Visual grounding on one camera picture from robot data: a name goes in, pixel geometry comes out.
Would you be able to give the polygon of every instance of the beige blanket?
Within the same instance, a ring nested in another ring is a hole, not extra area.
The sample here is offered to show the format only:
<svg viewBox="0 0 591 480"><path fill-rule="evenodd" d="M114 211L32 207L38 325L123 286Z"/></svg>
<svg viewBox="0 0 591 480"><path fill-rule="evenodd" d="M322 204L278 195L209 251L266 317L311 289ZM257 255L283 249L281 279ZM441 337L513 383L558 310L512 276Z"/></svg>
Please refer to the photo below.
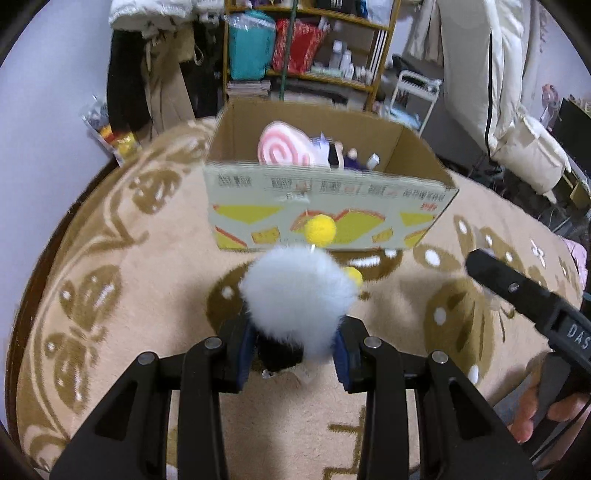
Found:
<svg viewBox="0 0 591 480"><path fill-rule="evenodd" d="M212 122L158 137L141 158L101 184L69 229L34 323L18 384L21 444L51 469L117 377L142 351L188 350L235 315L236 285L254 253L222 252L207 222L200 161ZM477 238L509 265L574 305L581 288L562 240L490 190L453 175L458 196L412 251L339 252L363 272L351 315L403 352L446 351L491 401L547 350L531 323L467 278ZM307 384L291 373L251 372L223 395L234 479L353 479L365 396L347 395L333 365ZM173 397L168 461L175 464ZM411 464L418 463L410 410Z"/></svg>

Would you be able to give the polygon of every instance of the pink and white plush toy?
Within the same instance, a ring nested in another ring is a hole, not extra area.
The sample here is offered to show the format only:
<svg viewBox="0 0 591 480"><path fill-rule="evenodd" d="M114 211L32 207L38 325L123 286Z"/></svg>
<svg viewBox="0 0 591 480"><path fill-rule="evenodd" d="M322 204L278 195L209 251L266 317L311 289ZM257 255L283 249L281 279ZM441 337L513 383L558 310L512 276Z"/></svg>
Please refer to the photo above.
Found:
<svg viewBox="0 0 591 480"><path fill-rule="evenodd" d="M330 168L304 132L278 121L263 130L258 144L258 160L263 165Z"/></svg>

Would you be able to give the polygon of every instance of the yellow pom-pom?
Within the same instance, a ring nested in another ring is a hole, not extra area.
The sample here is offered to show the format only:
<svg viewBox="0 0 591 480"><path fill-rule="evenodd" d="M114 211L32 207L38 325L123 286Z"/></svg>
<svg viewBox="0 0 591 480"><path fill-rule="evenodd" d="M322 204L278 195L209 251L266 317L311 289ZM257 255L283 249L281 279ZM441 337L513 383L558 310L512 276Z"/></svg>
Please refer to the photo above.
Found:
<svg viewBox="0 0 591 480"><path fill-rule="evenodd" d="M357 287L361 287L361 284L363 283L363 275L359 270L357 270L355 267L345 267L343 270L347 276L355 282Z"/></svg>
<svg viewBox="0 0 591 480"><path fill-rule="evenodd" d="M304 227L306 241L317 247L328 247L336 236L335 221L328 215L316 215Z"/></svg>

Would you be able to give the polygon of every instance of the black cable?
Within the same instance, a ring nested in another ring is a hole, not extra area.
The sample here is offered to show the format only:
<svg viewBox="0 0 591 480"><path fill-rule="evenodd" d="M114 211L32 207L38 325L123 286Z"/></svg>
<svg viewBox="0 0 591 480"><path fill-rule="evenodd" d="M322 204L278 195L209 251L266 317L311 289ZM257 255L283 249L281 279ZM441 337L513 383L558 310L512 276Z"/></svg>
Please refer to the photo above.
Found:
<svg viewBox="0 0 591 480"><path fill-rule="evenodd" d="M589 401L587 401L587 403L585 404L585 406L583 407L583 409L577 414L577 416L575 418L573 418L568 424L567 426L564 428L564 430L562 430L562 432L560 432L556 437L554 437L552 440L550 440L546 445L544 445L540 450L538 450L535 454L533 454L530 457L530 461L533 463L535 462L541 455L543 455L544 453L546 453L546 451L548 451L549 448L553 447L554 445L556 445L556 442L558 442L562 436L568 432L570 430L570 428L579 421L579 419L583 416L583 413L585 413L587 411L587 409L591 407L591 398L589 398Z"/></svg>

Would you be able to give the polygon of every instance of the white fur ball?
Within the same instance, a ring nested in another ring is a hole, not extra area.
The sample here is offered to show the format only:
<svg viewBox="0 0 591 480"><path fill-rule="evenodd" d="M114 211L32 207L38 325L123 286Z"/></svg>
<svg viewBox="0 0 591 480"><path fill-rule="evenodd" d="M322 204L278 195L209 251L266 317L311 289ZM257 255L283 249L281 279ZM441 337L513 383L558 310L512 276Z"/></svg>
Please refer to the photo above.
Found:
<svg viewBox="0 0 591 480"><path fill-rule="evenodd" d="M268 251L240 283L252 323L265 336L303 346L305 359L330 356L340 321L358 288L326 252L310 247Z"/></svg>

